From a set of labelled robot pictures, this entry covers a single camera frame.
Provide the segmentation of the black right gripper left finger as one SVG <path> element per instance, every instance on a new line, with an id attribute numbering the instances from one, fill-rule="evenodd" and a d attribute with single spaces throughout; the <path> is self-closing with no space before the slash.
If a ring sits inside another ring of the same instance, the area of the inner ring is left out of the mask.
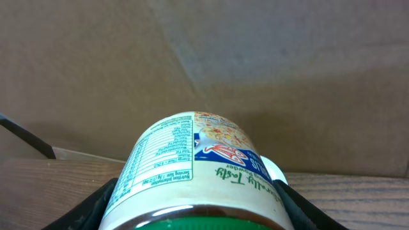
<path id="1" fill-rule="evenodd" d="M 42 230 L 97 230 L 117 182 L 118 178 L 110 179 L 80 204 Z"/>

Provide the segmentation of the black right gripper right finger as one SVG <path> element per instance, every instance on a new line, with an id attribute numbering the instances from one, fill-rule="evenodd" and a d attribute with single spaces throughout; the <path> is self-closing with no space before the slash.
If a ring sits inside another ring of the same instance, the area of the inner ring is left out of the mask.
<path id="1" fill-rule="evenodd" d="M 348 230 L 281 180 L 273 180 L 295 230 Z"/>

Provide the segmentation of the green lid white jar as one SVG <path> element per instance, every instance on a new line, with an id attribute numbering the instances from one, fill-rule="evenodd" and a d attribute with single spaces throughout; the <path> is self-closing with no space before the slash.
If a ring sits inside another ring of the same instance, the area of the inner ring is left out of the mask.
<path id="1" fill-rule="evenodd" d="M 247 134 L 207 112 L 182 112 L 137 140 L 101 229 L 292 229 Z"/>

